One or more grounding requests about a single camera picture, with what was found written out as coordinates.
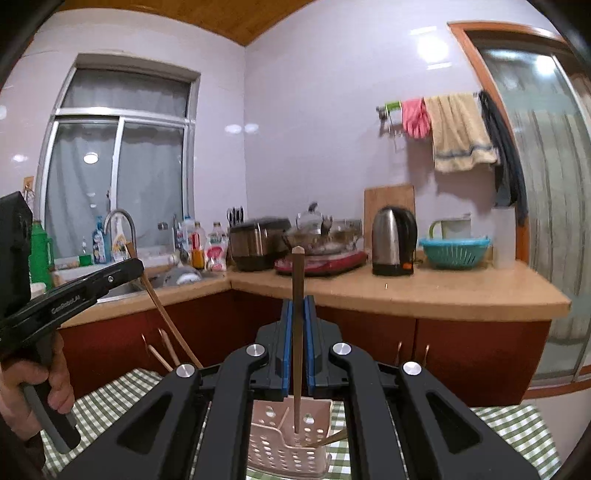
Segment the window frame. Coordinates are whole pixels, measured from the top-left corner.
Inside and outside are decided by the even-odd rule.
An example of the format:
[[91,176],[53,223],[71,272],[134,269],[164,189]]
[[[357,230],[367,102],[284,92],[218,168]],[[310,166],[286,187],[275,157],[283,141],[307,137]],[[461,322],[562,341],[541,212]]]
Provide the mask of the window frame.
[[[189,84],[189,96],[187,98],[187,109],[185,117],[175,117],[139,110],[128,110],[108,107],[85,107],[85,108],[62,108],[68,88],[74,75],[79,69],[114,70],[117,72],[143,73],[151,76],[162,77],[171,80],[179,80]],[[56,141],[57,130],[63,123],[85,124],[117,123],[115,135],[115,147],[113,149],[113,162],[111,166],[110,186],[110,208],[117,208],[117,184],[119,176],[119,160],[121,156],[121,143],[125,123],[154,125],[158,127],[178,128],[183,130],[183,153],[182,153],[182,215],[194,216],[194,193],[193,193],[193,155],[195,142],[195,119],[197,107],[197,91],[199,89],[200,75],[195,72],[181,69],[166,64],[143,61],[141,59],[126,59],[117,56],[83,54],[79,56],[66,76],[60,93],[56,99],[53,113],[49,119],[46,135],[41,150],[40,162],[37,170],[39,179],[35,185],[35,218],[38,218],[45,228],[46,206],[47,206],[47,185],[49,170],[51,167],[51,156]]]

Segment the white tiled wall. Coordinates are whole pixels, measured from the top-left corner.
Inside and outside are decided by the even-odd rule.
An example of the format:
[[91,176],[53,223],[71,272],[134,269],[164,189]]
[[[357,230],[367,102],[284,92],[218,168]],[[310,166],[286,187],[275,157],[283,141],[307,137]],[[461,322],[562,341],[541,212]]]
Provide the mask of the white tiled wall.
[[[447,29],[459,20],[555,31],[527,0],[317,0],[247,46],[245,115],[260,126],[245,138],[250,214],[293,218],[317,200],[337,218],[361,218],[364,188],[409,181],[419,235],[465,212],[475,234],[491,233],[486,167],[434,174],[428,144],[378,137],[375,107],[386,101],[479,90]],[[410,34],[422,27],[436,30]],[[450,66],[428,70],[419,42]]]
[[244,143],[224,131],[243,125],[244,48],[200,28],[156,15],[80,9],[53,15],[0,93],[0,196],[35,175],[47,122],[79,53],[108,53],[175,64],[201,73],[194,149],[196,217],[206,229],[226,208],[246,207]]

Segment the wooden countertop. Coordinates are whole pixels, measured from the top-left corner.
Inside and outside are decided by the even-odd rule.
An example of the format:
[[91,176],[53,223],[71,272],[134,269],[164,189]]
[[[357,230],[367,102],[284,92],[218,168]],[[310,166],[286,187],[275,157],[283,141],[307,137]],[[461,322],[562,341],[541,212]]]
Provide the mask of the wooden countertop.
[[[240,290],[275,298],[291,297],[291,278],[263,272],[230,271],[223,278],[157,290],[164,305]],[[308,278],[306,294],[317,305],[394,316],[482,322],[527,322],[564,317],[570,300],[521,262],[506,270],[470,271],[416,268],[410,277],[376,277],[371,265],[337,277]],[[99,303],[63,327],[96,322],[155,308],[147,293]]]

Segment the mug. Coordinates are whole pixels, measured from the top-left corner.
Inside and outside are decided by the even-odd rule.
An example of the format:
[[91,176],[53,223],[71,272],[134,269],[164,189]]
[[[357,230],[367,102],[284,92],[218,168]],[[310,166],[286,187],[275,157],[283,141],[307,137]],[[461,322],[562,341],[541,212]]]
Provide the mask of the mug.
[[446,239],[471,238],[472,227],[470,224],[470,215],[462,218],[448,218],[435,220],[429,227],[429,238],[433,238],[433,229],[441,224],[441,237]]

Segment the dark cloth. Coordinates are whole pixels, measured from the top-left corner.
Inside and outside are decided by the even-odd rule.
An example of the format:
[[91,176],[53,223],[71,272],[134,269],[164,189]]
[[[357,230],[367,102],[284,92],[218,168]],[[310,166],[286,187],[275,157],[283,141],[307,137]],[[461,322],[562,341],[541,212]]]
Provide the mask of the dark cloth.
[[38,433],[22,442],[0,416],[0,478],[2,480],[46,480],[43,440]]
[[501,111],[486,91],[478,94],[482,105],[482,119],[492,144],[499,152],[499,164],[495,166],[495,206],[508,207],[515,204],[515,216],[519,226],[527,218],[527,194],[521,160],[513,143],[511,132]]

